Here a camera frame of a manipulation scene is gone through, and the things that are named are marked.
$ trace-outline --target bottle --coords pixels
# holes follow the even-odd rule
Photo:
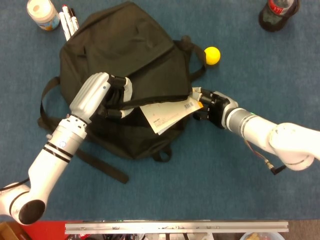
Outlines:
[[[26,10],[30,17],[44,30],[55,29],[60,22],[60,16],[50,0],[29,0]]]
[[[300,0],[267,0],[259,14],[260,26],[268,32],[282,29],[300,7]]]

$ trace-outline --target robotic hand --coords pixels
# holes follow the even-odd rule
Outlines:
[[[128,78],[105,72],[89,77],[70,104],[71,115],[48,136],[48,142],[29,168],[31,188],[20,182],[0,189],[0,215],[12,216],[23,225],[41,218],[50,192],[86,138],[90,118],[112,85],[124,87],[124,101],[131,99],[132,85]]]
[[[208,119],[217,127],[240,135],[264,151],[278,156],[289,169],[304,170],[313,163],[314,158],[320,160],[320,131],[293,123],[275,124],[239,108],[236,101],[218,91],[195,87],[192,94],[193,98],[207,105],[202,112],[193,115],[196,119]],[[285,168],[275,169],[263,158],[273,174]]]

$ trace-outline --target backpack strap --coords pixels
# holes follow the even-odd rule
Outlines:
[[[160,151],[155,152],[154,154],[151,155],[151,157],[156,161],[156,162],[161,162],[161,163],[167,163],[170,161],[172,157],[172,150],[170,144],[166,145],[164,148],[162,148]]]
[[[191,82],[201,77],[207,70],[205,51],[202,50],[198,45],[191,42],[191,38],[187,35],[183,36],[180,41],[174,41],[174,43],[180,50],[186,52],[189,58],[191,57],[192,52],[194,52],[202,64],[197,71],[189,74]]]
[[[40,104],[40,115],[41,117],[38,119],[38,125],[46,129],[47,131],[53,132],[59,122],[62,120],[61,118],[57,117],[49,117],[46,112],[43,105],[43,100],[47,93],[53,89],[54,87],[58,86],[60,84],[60,78],[54,77],[52,78],[43,89],[42,95],[41,95],[41,104]],[[100,170],[101,172],[109,175],[110,177],[118,180],[119,182],[126,184],[129,180],[128,175],[123,173],[122,171],[116,169],[115,167],[111,166],[110,164],[98,159],[97,157],[91,156],[87,154],[86,152],[82,151],[80,148],[76,151],[76,155],[85,163],[91,165],[92,167]]]

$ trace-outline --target black backpack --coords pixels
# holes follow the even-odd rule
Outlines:
[[[192,52],[202,67],[189,73]],[[133,112],[122,119],[96,114],[87,127],[87,140],[123,158],[152,156],[156,161],[167,162],[172,156],[170,143],[183,132],[188,117],[158,135],[139,106],[186,100],[192,92],[191,82],[205,70],[206,55],[188,36],[173,41],[146,12],[132,2],[125,2],[89,16],[66,42],[60,51],[60,77],[47,84],[42,100],[50,89],[60,85],[61,94],[70,105],[83,83],[95,73],[128,77],[133,89],[131,100],[119,101],[121,92],[117,92],[114,94],[117,97],[105,99],[101,104],[106,109],[134,108]],[[42,100],[38,124],[53,131],[61,119],[48,117]],[[77,155],[122,183],[128,181],[127,175],[106,162],[80,149]]]

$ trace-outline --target yellow ball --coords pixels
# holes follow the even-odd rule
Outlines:
[[[205,50],[205,61],[208,65],[215,65],[219,62],[221,54],[218,48],[214,46],[207,47]]]

